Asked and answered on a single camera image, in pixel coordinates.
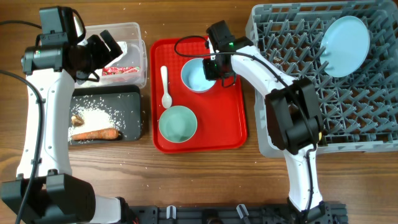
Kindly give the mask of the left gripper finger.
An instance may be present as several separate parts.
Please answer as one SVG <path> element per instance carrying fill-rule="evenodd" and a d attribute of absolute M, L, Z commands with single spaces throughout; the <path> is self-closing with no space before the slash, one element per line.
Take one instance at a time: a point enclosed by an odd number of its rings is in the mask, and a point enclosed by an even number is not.
<path fill-rule="evenodd" d="M 98 82 L 100 76 L 96 70 L 104 67 L 104 63 L 108 59 L 108 48 L 98 35 L 92 35 L 87 42 L 85 47 L 88 49 L 90 59 L 88 65 L 82 71 L 77 72 L 76 79 L 79 82 Z"/>
<path fill-rule="evenodd" d="M 108 30 L 104 30 L 100 33 L 100 36 L 104 40 L 105 44 L 109 48 L 109 54 L 112 58 L 117 58 L 123 54 L 123 51 L 119 44 L 114 40 L 112 35 L 109 33 Z"/>

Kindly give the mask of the white napkin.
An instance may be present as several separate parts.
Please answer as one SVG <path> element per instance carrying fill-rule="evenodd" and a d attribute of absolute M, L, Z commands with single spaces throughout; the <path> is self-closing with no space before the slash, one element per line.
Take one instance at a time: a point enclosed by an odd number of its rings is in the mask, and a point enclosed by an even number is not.
<path fill-rule="evenodd" d="M 117 63 L 127 54 L 127 42 L 125 41 L 118 41 L 117 44 L 120 46 L 121 50 L 122 50 L 122 54 L 120 56 L 118 56 L 116 59 L 114 59 L 113 61 L 111 61 L 110 63 L 108 63 L 105 67 L 117 67 Z"/>

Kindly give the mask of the red snack wrapper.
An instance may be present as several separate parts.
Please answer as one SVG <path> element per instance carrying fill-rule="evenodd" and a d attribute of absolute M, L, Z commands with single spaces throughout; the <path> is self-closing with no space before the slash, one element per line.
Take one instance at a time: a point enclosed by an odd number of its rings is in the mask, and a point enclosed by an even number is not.
<path fill-rule="evenodd" d="M 140 67 L 106 67 L 102 69 L 102 76 L 136 73 Z"/>

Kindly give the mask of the light blue rice bowl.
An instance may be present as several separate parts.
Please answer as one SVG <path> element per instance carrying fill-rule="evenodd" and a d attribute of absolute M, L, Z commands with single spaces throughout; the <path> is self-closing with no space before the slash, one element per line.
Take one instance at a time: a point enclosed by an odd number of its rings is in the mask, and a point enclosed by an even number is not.
<path fill-rule="evenodd" d="M 192 92 L 204 93 L 210 90 L 216 83 L 215 80 L 207 80 L 203 68 L 203 59 L 189 60 L 181 70 L 183 84 Z"/>

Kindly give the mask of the white rice pile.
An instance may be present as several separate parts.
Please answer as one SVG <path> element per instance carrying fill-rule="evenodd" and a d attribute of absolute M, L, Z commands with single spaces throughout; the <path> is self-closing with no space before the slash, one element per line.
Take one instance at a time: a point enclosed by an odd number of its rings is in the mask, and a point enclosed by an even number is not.
<path fill-rule="evenodd" d="M 68 128 L 68 141 L 72 143 L 75 134 L 97 131 L 106 128 L 115 128 L 123 132 L 126 128 L 124 111 L 111 106 L 112 99 L 104 96 L 73 96 L 71 100 L 71 117 L 77 117 L 83 121 L 80 126 L 71 121 Z"/>

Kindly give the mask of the white plastic spoon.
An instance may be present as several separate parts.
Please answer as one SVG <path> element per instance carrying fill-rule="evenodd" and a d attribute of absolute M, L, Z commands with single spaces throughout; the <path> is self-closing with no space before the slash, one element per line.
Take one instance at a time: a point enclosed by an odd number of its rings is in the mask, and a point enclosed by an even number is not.
<path fill-rule="evenodd" d="M 164 88 L 164 94 L 162 96 L 162 106 L 165 109 L 168 109 L 172 106 L 172 97 L 169 94 L 168 90 L 168 70 L 165 65 L 161 66 L 160 68 L 161 78 L 162 78 L 162 85 Z"/>

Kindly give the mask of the brown food scrap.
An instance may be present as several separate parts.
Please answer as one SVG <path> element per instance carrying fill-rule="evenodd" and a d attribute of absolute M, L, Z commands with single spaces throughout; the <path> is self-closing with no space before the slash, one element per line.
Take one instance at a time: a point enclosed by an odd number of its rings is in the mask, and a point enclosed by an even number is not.
<path fill-rule="evenodd" d="M 82 126 L 85 123 L 84 120 L 80 116 L 78 116 L 76 114 L 74 114 L 71 117 L 71 122 L 72 122 L 72 126 L 74 126 L 74 127 Z"/>

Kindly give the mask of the orange carrot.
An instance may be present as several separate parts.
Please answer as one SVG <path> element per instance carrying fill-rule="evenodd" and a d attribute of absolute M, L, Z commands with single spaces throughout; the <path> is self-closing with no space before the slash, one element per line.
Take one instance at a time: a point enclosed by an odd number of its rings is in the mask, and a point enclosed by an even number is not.
<path fill-rule="evenodd" d="M 85 140 L 115 140 L 119 137 L 119 131 L 116 128 L 106 128 L 86 133 L 74 134 L 71 139 L 74 141 Z"/>

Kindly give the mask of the green bowl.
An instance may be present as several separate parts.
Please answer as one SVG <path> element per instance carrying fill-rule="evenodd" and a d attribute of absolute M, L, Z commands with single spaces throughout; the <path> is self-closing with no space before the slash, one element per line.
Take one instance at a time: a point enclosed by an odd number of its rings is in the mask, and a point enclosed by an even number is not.
<path fill-rule="evenodd" d="M 160 134 L 172 143 L 183 143 L 196 133 L 198 120 L 194 112 L 186 106 L 172 106 L 159 118 Z"/>

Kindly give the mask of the light blue plate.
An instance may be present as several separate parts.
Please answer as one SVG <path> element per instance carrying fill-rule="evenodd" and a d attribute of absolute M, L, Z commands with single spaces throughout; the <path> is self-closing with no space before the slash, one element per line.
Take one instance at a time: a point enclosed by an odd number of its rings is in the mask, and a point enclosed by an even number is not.
<path fill-rule="evenodd" d="M 331 77 L 345 77 L 362 66 L 368 56 L 368 28 L 357 17 L 339 18 L 326 30 L 320 47 L 325 49 L 320 56 L 320 62 L 327 63 L 325 72 Z"/>

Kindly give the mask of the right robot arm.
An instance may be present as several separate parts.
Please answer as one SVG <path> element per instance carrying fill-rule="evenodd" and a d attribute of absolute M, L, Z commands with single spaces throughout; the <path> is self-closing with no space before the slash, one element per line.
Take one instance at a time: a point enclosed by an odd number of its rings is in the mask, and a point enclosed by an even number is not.
<path fill-rule="evenodd" d="M 308 78 L 296 79 L 268 61 L 247 37 L 235 38 L 225 21 L 206 33 L 210 57 L 203 63 L 208 80 L 240 75 L 258 91 L 266 107 L 266 137 L 284 153 L 290 190 L 289 202 L 298 212 L 319 206 L 315 165 L 323 131 L 315 87 Z"/>

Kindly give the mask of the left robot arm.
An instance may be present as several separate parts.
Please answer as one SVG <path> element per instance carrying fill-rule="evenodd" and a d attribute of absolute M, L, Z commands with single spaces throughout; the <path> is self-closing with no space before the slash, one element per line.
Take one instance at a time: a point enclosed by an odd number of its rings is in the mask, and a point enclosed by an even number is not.
<path fill-rule="evenodd" d="M 96 195 L 72 175 L 68 155 L 70 102 L 77 83 L 98 82 L 96 71 L 122 53 L 108 31 L 86 36 L 70 7 L 39 11 L 42 32 L 21 58 L 29 106 L 24 152 L 16 179 L 1 186 L 2 201 L 25 223 L 129 223 L 120 197 Z"/>

